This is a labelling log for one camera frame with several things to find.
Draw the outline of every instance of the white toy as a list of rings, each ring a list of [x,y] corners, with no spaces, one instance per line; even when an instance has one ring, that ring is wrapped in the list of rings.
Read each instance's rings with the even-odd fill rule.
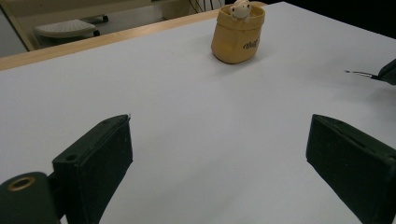
[[[230,7],[230,14],[234,21],[250,19],[251,5],[248,0],[236,0]]]

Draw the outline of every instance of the white table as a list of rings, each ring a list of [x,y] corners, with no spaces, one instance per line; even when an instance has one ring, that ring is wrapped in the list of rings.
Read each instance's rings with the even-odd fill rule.
[[[131,113],[134,162],[101,223],[360,223],[306,162],[313,114],[396,147],[396,40],[279,3],[257,55],[211,53],[216,20],[0,72],[0,181]]]

